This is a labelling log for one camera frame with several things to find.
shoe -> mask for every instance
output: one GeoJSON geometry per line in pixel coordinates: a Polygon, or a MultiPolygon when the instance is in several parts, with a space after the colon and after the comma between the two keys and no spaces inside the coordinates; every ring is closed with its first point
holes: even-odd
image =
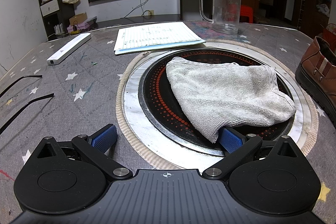
{"type": "Polygon", "coordinates": [[[336,55],[315,37],[296,69],[295,79],[323,108],[336,128],[336,55]]]}

shoe sole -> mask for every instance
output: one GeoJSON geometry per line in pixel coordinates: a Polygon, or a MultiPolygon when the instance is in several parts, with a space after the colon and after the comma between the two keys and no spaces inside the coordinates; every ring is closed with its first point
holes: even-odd
{"type": "Polygon", "coordinates": [[[336,128],[336,108],[320,88],[320,86],[316,84],[315,81],[313,81],[303,70],[301,64],[295,71],[295,79],[302,86],[302,88],[322,107],[336,128]]]}

yellow star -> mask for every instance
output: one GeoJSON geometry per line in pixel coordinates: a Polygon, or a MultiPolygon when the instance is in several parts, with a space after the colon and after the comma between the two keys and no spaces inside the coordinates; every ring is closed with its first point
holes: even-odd
{"type": "Polygon", "coordinates": [[[320,195],[319,195],[319,200],[321,201],[326,201],[327,199],[327,194],[330,192],[330,189],[324,184],[324,182],[322,182],[322,185],[321,185],[321,192],[320,192],[320,195]]]}

white towel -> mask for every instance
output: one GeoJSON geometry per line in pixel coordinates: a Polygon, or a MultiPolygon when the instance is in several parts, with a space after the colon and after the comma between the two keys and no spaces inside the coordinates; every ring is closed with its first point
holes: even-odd
{"type": "Polygon", "coordinates": [[[273,68],[205,64],[174,57],[166,66],[173,93],[192,125],[215,143],[218,130],[244,124],[266,127],[294,115],[273,68]]]}

notebook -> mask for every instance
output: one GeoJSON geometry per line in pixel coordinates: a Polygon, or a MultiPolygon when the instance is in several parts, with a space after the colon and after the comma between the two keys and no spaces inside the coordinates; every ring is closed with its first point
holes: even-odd
{"type": "Polygon", "coordinates": [[[169,22],[120,29],[115,55],[203,43],[183,22],[169,22]]]}

